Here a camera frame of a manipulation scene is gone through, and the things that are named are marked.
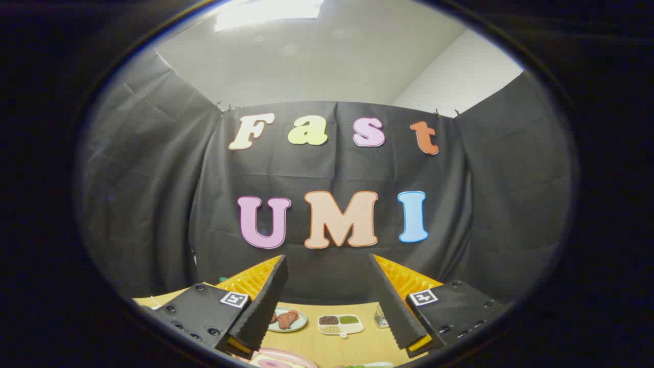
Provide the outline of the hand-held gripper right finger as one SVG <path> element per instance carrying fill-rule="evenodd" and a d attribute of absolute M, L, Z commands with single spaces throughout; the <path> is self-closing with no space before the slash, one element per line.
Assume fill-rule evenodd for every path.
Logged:
<path fill-rule="evenodd" d="M 439 282 L 369 254 L 369 282 L 396 344 L 416 358 L 477 335 L 511 307 L 466 282 Z"/>

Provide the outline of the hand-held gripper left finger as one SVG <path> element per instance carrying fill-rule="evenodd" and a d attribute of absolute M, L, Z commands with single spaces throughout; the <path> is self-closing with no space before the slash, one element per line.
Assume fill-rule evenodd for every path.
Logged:
<path fill-rule="evenodd" d="M 196 283 L 160 307 L 141 310 L 182 340 L 252 358 L 288 279 L 287 257 L 273 257 L 215 286 Z"/>

